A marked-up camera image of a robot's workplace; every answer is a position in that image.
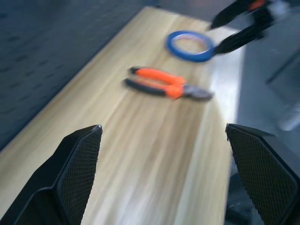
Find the pliers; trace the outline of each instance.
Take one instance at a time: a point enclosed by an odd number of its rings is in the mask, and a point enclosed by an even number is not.
[[[183,77],[173,76],[158,69],[147,67],[131,67],[130,73],[134,78],[126,78],[125,84],[131,88],[158,96],[167,96],[173,99],[191,97],[196,100],[209,100],[213,94],[198,86],[188,84]],[[167,83],[167,85],[152,82],[148,79]]]
[[[251,13],[254,23],[242,31],[224,39],[214,50],[215,54],[232,52],[247,43],[264,37],[274,19],[268,9],[269,0],[236,0],[213,19],[209,30],[224,26],[243,12]]]

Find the pliers jaw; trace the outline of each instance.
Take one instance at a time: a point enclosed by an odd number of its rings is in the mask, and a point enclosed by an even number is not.
[[[191,97],[195,100],[210,100],[213,98],[213,93],[198,86],[191,86],[188,83],[185,83],[183,88],[183,93],[186,97]]]

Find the wood grain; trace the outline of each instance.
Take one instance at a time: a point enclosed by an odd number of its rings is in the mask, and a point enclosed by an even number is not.
[[[97,172],[82,224],[223,224],[231,161],[225,138],[240,88],[243,49],[191,63],[165,37],[208,23],[145,8],[0,153],[0,216],[33,172],[77,129],[103,125]],[[219,42],[234,31],[207,35]],[[131,66],[182,75],[210,102],[171,100],[122,85]]]

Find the textured gripper pad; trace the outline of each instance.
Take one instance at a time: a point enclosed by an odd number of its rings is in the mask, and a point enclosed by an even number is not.
[[[94,183],[100,139],[97,132],[83,138],[58,182],[58,196],[71,224],[80,225]]]
[[[240,179],[266,225],[281,224],[293,205],[298,184],[256,136],[227,127]]]

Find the orange pliers handle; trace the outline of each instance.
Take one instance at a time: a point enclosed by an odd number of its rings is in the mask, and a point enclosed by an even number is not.
[[[137,75],[138,78],[147,78],[167,83],[163,85],[157,82],[150,82],[141,79],[125,79],[125,83],[137,90],[141,90],[150,94],[168,96],[171,98],[179,98],[184,94],[185,79],[180,76],[173,76],[158,69],[146,67],[132,67],[130,68],[132,74]]]

